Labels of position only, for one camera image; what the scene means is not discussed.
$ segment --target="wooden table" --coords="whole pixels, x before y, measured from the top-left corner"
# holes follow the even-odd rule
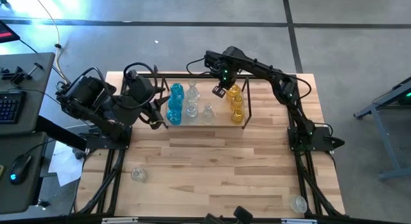
[[[305,114],[314,122],[324,122],[314,75],[297,76],[312,86],[311,94],[302,99]],[[107,73],[107,81],[118,91],[121,80],[121,72]],[[167,79],[169,85],[185,81]],[[308,91],[303,83],[299,88],[301,94]],[[250,92],[252,118],[244,130],[207,126],[151,130],[137,121],[123,165],[116,216],[204,217],[210,212],[232,217],[241,205],[256,218],[301,217],[290,207],[290,197],[299,194],[299,183],[288,146],[286,107],[277,102],[265,80],[250,80]],[[87,159],[78,188],[78,209],[100,186],[107,152],[95,151]],[[325,153],[312,155],[319,187],[344,213],[333,161]],[[131,179],[134,168],[146,170],[146,183]],[[314,212],[312,193],[307,191]]]

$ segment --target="clear glass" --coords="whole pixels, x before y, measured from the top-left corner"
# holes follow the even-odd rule
[[[244,111],[242,109],[234,109],[231,114],[231,120],[234,124],[241,124],[244,119]]]
[[[172,94],[177,94],[177,95],[181,96],[182,99],[184,99],[184,88],[182,87],[181,84],[174,83],[171,86],[170,90],[171,90]]]
[[[171,93],[168,99],[168,108],[182,110],[182,98],[181,95]]]
[[[198,122],[198,109],[196,106],[190,105],[186,110],[187,122],[195,125]]]
[[[181,124],[181,110],[171,109],[167,112],[167,119],[172,125]]]
[[[188,82],[190,88],[187,90],[186,99],[188,102],[197,102],[200,97],[200,93],[198,92],[197,88],[195,87],[195,81],[191,80]]]
[[[214,121],[214,112],[212,110],[212,106],[210,103],[206,103],[204,105],[204,110],[201,115],[201,120],[204,122],[204,124],[210,125]]]
[[[237,108],[243,109],[243,97],[241,95],[233,97],[231,101],[231,109],[236,110]]]

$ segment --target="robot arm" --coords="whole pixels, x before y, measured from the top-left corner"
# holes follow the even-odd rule
[[[224,89],[228,90],[234,85],[237,73],[242,70],[270,82],[275,98],[287,107],[297,127],[292,135],[297,137],[290,138],[292,150],[310,150],[314,139],[322,139],[322,146],[326,145],[325,149],[328,151],[344,144],[343,140],[331,137],[327,128],[321,127],[319,132],[316,132],[319,128],[315,127],[314,122],[305,116],[301,103],[299,103],[301,97],[298,93],[296,77],[285,74],[273,68],[272,65],[267,66],[258,62],[257,59],[251,59],[245,56],[242,50],[232,46],[222,54],[207,51],[204,65],[210,68],[210,74],[220,81],[213,89],[213,93],[219,97],[224,96]]]

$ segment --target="glass bottle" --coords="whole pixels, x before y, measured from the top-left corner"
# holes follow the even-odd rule
[[[214,121],[214,112],[211,110],[212,106],[210,103],[206,103],[204,105],[204,110],[201,115],[201,120],[207,124],[210,125]]]
[[[191,125],[197,124],[198,109],[196,106],[190,105],[186,110],[187,122]]]
[[[236,108],[243,109],[243,97],[241,95],[237,95],[231,100],[231,109],[235,110]]]
[[[167,119],[172,125],[181,124],[181,110],[171,109],[167,112]]]
[[[177,109],[182,110],[182,98],[181,95],[171,93],[170,98],[168,99],[168,108],[170,110]]]
[[[181,96],[182,99],[184,99],[184,88],[182,87],[181,84],[174,83],[171,86],[170,90],[171,90],[172,94],[177,94],[177,95]]]
[[[233,85],[230,90],[227,91],[227,94],[225,97],[227,98],[228,101],[231,101],[233,97],[240,95],[241,89],[240,86],[238,85]]]
[[[244,119],[244,111],[242,109],[234,109],[231,114],[231,120],[235,124],[241,124]]]
[[[188,85],[190,88],[187,90],[186,99],[188,102],[197,102],[198,98],[200,97],[200,93],[198,92],[197,88],[195,87],[195,81],[190,80]]]

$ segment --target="gray floor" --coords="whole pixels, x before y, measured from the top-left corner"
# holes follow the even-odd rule
[[[3,18],[45,18],[35,0],[9,0]],[[59,19],[94,21],[286,22],[282,0],[42,0]],[[290,0],[294,22],[300,23],[410,23],[410,0]],[[37,51],[54,51],[53,26],[10,25]],[[156,64],[160,71],[181,71],[205,50],[238,46],[250,57],[295,73],[287,28],[59,26],[64,53],[60,65],[73,79],[89,66],[120,71],[131,62]],[[337,173],[346,213],[355,218],[411,222],[411,178],[380,181],[376,174],[391,165],[374,121],[357,121],[353,112],[411,75],[410,30],[296,29],[304,73],[316,77],[325,120],[335,136],[346,141],[337,149]],[[29,53],[20,42],[0,44],[0,55]],[[197,71],[203,70],[198,65]],[[54,95],[58,76],[53,73],[47,93]],[[82,124],[67,117],[45,99],[41,114],[62,126]],[[411,165],[407,146],[409,115],[384,114],[396,153]],[[40,198],[51,201],[45,211],[31,207],[0,220],[67,214],[74,184],[59,188],[47,178]]]

